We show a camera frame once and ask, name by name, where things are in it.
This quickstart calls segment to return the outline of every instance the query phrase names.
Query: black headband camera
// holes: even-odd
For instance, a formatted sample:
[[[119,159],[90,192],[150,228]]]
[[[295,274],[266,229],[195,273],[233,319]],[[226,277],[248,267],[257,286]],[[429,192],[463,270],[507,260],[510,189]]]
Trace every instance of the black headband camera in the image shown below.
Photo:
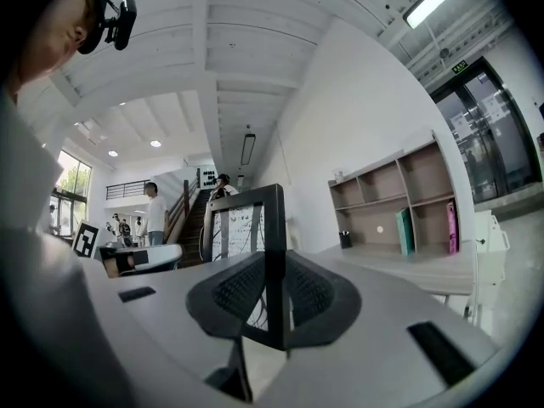
[[[134,0],[123,0],[118,8],[108,0],[108,4],[116,11],[117,16],[104,21],[104,29],[108,29],[105,38],[107,43],[115,43],[117,50],[123,50],[128,45],[130,34],[133,31],[136,20],[136,2]]]

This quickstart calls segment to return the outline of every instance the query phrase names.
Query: floor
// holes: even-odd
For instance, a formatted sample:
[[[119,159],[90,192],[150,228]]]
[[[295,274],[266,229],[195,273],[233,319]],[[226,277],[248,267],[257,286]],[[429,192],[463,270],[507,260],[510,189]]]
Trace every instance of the floor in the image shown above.
[[[499,346],[518,337],[544,293],[544,210],[500,222],[508,234],[505,275],[493,309],[491,337]]]

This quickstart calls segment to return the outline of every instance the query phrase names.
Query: jeans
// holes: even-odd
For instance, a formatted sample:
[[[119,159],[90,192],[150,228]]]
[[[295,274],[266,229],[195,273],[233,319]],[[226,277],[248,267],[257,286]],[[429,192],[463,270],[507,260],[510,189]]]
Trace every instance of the jeans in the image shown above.
[[[150,231],[150,247],[162,245],[164,242],[164,231]]]

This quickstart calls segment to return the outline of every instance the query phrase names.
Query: stair railing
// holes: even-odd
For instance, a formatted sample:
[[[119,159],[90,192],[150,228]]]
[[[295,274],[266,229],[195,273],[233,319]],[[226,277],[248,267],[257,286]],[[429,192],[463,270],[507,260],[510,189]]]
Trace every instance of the stair railing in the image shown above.
[[[184,191],[174,203],[172,209],[168,212],[168,231],[165,234],[164,241],[167,243],[168,238],[173,232],[174,227],[179,221],[180,216],[184,213],[185,219],[189,216],[190,199],[198,189],[198,178],[195,178],[191,184],[189,180],[184,180]]]

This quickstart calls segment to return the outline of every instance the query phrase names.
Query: white ceiling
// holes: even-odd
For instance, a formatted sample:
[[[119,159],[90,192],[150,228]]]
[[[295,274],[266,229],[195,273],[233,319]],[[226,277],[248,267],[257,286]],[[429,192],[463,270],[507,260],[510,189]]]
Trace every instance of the white ceiling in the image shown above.
[[[31,103],[46,104],[61,92],[72,108],[66,120],[92,117],[107,137],[99,147],[120,157],[156,155],[149,140],[164,139],[168,153],[211,151],[218,169],[251,177],[332,17],[375,37],[424,86],[512,24],[498,0],[448,0],[412,30],[402,14],[415,1],[136,0],[139,15],[126,50],[101,43],[95,53],[78,55],[52,77],[54,88],[38,89]],[[444,61],[441,48],[450,50]],[[199,106],[201,127],[183,110],[179,97],[186,95]],[[248,124],[257,142],[249,167],[241,168]]]

